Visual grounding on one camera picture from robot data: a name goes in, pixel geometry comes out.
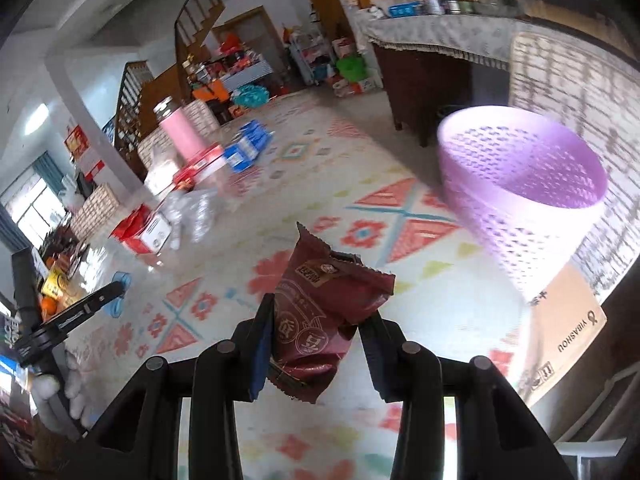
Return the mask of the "white gloved left hand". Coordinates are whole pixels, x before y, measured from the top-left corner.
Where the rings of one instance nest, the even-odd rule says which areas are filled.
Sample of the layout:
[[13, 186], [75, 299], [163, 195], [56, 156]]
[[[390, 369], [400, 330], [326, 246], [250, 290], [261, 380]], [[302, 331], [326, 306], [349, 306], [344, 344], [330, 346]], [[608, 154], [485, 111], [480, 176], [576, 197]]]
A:
[[68, 375], [64, 386], [61, 386], [58, 378], [53, 375], [41, 374], [32, 380], [30, 389], [40, 422], [54, 434], [64, 434], [61, 419], [51, 408], [51, 400], [60, 392], [64, 393], [67, 401], [70, 402], [70, 407], [66, 410], [68, 417], [79, 422], [85, 430], [91, 429], [96, 422], [90, 398], [79, 373], [77, 359], [68, 350], [65, 351], [65, 359]]

